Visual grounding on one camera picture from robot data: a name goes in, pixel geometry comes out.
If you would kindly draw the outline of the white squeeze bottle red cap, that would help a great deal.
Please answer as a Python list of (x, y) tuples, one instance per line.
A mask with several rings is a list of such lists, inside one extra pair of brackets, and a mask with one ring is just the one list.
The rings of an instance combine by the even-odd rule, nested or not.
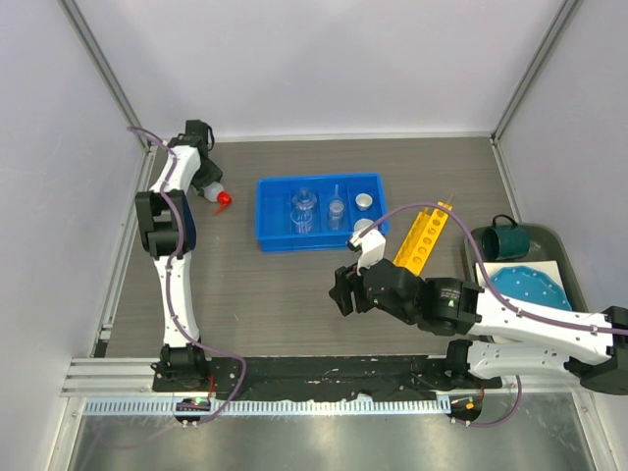
[(198, 190), (198, 194), (215, 205), (214, 215), (220, 214), (233, 203), (232, 196), (220, 182), (212, 182)]

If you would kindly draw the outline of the yellow test tube rack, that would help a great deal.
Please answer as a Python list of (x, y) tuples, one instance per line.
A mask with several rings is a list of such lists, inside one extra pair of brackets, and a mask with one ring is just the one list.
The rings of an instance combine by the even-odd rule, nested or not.
[(393, 263), (414, 276), (420, 276), (445, 227), (448, 214), (425, 207), (408, 230)]

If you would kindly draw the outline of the white evaporating dish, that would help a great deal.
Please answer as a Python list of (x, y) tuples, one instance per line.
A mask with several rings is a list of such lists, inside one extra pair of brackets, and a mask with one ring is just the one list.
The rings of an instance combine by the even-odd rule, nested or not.
[(355, 233), (363, 233), (371, 228), (374, 222), (370, 219), (362, 218), (355, 222), (353, 231)]

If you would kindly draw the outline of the small glass bottle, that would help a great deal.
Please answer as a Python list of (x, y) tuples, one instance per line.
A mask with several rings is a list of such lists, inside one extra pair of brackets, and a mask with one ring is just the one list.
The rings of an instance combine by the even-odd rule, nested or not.
[(342, 225), (344, 216), (344, 203), (340, 199), (330, 202), (328, 208), (328, 228), (330, 231), (338, 231)]

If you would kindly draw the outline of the clear plastic funnel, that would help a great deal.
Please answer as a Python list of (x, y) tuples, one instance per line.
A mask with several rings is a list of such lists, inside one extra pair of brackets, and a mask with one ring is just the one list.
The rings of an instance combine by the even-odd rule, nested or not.
[(344, 210), (344, 202), (340, 196), (340, 186), (335, 185), (335, 190), (329, 201), (329, 211), (333, 213), (339, 213)]

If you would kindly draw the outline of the glass beaker with spout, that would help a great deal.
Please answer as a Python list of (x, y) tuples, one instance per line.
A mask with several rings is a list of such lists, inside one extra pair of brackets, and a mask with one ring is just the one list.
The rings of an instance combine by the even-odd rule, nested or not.
[(313, 211), (295, 208), (290, 212), (293, 232), (297, 235), (307, 235), (313, 228)]

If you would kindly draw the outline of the small white crucible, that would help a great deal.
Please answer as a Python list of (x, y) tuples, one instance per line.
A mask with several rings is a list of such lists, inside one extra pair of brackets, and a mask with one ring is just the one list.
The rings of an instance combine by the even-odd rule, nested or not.
[(373, 198), (368, 193), (359, 193), (355, 196), (355, 205), (359, 211), (367, 211), (373, 204)]

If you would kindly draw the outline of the blue plastic divided bin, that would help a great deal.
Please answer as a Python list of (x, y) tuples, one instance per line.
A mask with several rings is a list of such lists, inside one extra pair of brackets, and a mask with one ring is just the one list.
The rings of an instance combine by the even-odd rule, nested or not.
[[(328, 228), (328, 208), (335, 185), (340, 186), (344, 202), (344, 216), (340, 229)], [(302, 188), (312, 189), (318, 202), (313, 211), (313, 228), (307, 235), (293, 232), (290, 212), (292, 198)], [(368, 193), (373, 204), (367, 211), (359, 211), (355, 196)], [(256, 190), (255, 234), (264, 252), (295, 252), (328, 250), (346, 247), (356, 221), (362, 218), (377, 220), (387, 212), (384, 184), (376, 173), (339, 174), (263, 179)]]

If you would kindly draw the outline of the round glass flask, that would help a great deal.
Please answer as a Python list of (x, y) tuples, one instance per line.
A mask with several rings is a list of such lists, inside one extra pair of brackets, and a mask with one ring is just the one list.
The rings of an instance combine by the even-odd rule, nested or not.
[(293, 208), (299, 211), (312, 211), (318, 202), (316, 193), (308, 188), (300, 188), (292, 198)]

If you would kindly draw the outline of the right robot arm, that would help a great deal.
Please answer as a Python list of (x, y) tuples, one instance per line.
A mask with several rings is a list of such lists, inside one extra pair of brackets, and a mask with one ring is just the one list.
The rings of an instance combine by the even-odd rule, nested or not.
[(581, 387), (627, 393), (627, 311), (565, 311), (495, 294), (455, 278), (423, 280), (383, 259), (369, 268), (340, 267), (330, 298), (347, 316), (380, 309), (402, 323), (452, 337), (446, 381), (463, 388), (475, 379), (566, 376)]

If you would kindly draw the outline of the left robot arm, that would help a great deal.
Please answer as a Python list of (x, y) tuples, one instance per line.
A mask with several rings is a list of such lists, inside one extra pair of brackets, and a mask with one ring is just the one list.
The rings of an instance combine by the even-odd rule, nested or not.
[(159, 359), (151, 364), (152, 389), (196, 392), (209, 383), (210, 363), (193, 313), (190, 265), (196, 227), (187, 192), (201, 192), (222, 178), (209, 158), (213, 129), (201, 120), (188, 120), (184, 131), (168, 141), (140, 127), (128, 130), (167, 154), (157, 181), (134, 198), (141, 245), (158, 274), (165, 318)]

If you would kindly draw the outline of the blue round plate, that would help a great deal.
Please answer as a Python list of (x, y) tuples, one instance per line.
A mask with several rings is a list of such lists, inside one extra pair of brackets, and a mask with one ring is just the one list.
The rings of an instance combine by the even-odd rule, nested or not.
[(491, 280), (504, 296), (555, 309), (572, 311), (559, 277), (524, 265), (499, 268)]

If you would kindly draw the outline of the dark green tray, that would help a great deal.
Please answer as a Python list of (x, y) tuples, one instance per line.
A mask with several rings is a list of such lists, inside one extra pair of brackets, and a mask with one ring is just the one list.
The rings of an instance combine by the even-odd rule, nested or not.
[[(556, 261), (564, 287), (566, 288), (567, 298), (572, 302), (574, 311), (576, 313), (586, 313), (588, 307), (560, 237), (552, 230), (541, 225), (523, 224), (522, 226), (529, 234), (531, 245), (528, 254), (514, 262)], [(472, 246), (479, 246), (481, 244), (482, 232), (482, 228), (473, 230), (471, 232), (473, 238), (466, 238), (463, 240), (462, 244), (465, 277), (472, 282), (477, 282), (476, 276), (473, 273), (473, 266), (478, 259), (483, 256), (482, 252), (475, 252)], [(568, 314), (567, 319), (562, 321), (559, 326), (556, 326), (538, 322), (527, 317), (517, 317), (515, 311), (511, 311), (503, 306), (493, 294), (487, 295), (483, 292), (478, 298), (478, 301), (480, 306), (495, 308), (497, 310), (497, 317), (487, 326), (480, 325), (474, 327), (477, 330), (476, 332), (498, 334), (499, 336), (519, 340), (529, 338), (532, 338), (532, 340), (541, 340), (542, 338), (549, 338), (550, 340), (555, 340), (556, 344), (560, 343), (560, 345), (564, 346), (571, 343), (579, 344), (582, 342), (582, 333), (568, 327), (570, 324), (576, 322), (572, 314)]]

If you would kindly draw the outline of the white square board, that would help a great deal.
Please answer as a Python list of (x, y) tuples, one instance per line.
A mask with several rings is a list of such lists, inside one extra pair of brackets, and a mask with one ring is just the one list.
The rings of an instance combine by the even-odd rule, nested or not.
[[(564, 287), (560, 272), (559, 272), (559, 268), (558, 268), (558, 264), (556, 261), (554, 260), (550, 260), (550, 261), (537, 261), (537, 262), (485, 262), (483, 264), (485, 271), (487, 272), (487, 274), (491, 277), (491, 275), (493, 275), (499, 268), (503, 268), (505, 266), (514, 266), (514, 265), (524, 265), (524, 266), (529, 266), (532, 268), (536, 268), (538, 270), (541, 270), (543, 272), (545, 272), (546, 274), (552, 276), (552, 277), (559, 277), (559, 279), (561, 280), (561, 284), (566, 292), (566, 288)], [(480, 264), (478, 262), (476, 262), (473, 266), (473, 270), (474, 270), (474, 274), (476, 276), (477, 282), (478, 284), (485, 289), (485, 294), (487, 295), (492, 295), (492, 292), (488, 289), (488, 286), (486, 284), (486, 280), (482, 274), (482, 270), (480, 268)], [(526, 310), (528, 310), (529, 308), (532, 308), (532, 312), (534, 314), (537, 315), (547, 315), (548, 310), (551, 307), (546, 307), (543, 305), (539, 305), (539, 304), (534, 304), (534, 303), (530, 303), (530, 302), (526, 302), (523, 300), (519, 300), (516, 298), (511, 298), (511, 297), (504, 297), (507, 298), (510, 302), (512, 302), (514, 305), (516, 306), (521, 306), (523, 308), (525, 308)], [(532, 307), (532, 305), (538, 305), (538, 306), (543, 306), (543, 308), (539, 308), (539, 307)], [(520, 341), (520, 342), (526, 342), (529, 344), (536, 344), (538, 346), (544, 346), (544, 347), (552, 347), (552, 348), (560, 348), (562, 345), (560, 345), (560, 343), (556, 344), (555, 340), (550, 340), (550, 338), (547, 339), (541, 339), (541, 340), (532, 340), (532, 338), (529, 339), (524, 339), (524, 340), (519, 340), (519, 339), (513, 339), (510, 337), (504, 337), (504, 336), (499, 336), (498, 334), (491, 334), (491, 333), (484, 333), (484, 332), (476, 332), (477, 330), (474, 328), (471, 331), (471, 334), (469, 334), (469, 336), (471, 336), (471, 338), (477, 338), (477, 339), (490, 339), (490, 340), (485, 340), (485, 341), (490, 341), (490, 342), (497, 342), (497, 343), (509, 343), (509, 342), (515, 342), (515, 341)]]

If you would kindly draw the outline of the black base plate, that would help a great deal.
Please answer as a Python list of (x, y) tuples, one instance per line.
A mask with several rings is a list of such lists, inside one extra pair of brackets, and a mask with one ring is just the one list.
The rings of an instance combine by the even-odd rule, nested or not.
[(246, 370), (231, 358), (217, 357), (200, 366), (186, 360), (156, 361), (152, 390), (157, 393), (212, 392), (219, 399), (235, 393), (239, 401), (336, 402), (363, 393), (376, 401), (433, 398), (437, 392), (498, 390), (502, 380), (480, 380), (455, 372), (442, 357), (267, 356), (245, 359)]

